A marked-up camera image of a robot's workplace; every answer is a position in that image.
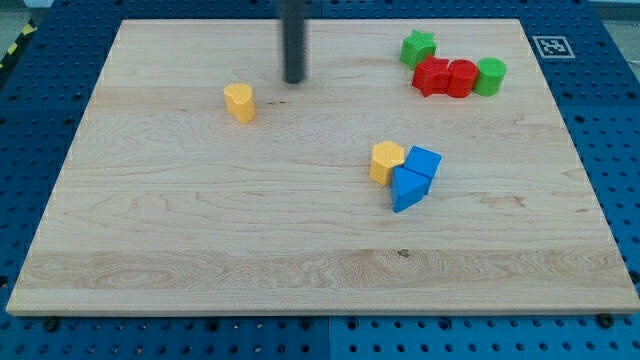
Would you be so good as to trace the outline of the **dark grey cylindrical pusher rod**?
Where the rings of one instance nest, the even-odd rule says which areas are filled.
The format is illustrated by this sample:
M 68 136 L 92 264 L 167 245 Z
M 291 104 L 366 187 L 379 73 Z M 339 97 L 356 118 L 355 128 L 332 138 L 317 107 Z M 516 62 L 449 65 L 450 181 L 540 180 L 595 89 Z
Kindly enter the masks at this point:
M 289 84 L 298 84 L 305 77 L 305 2 L 281 0 L 283 76 Z

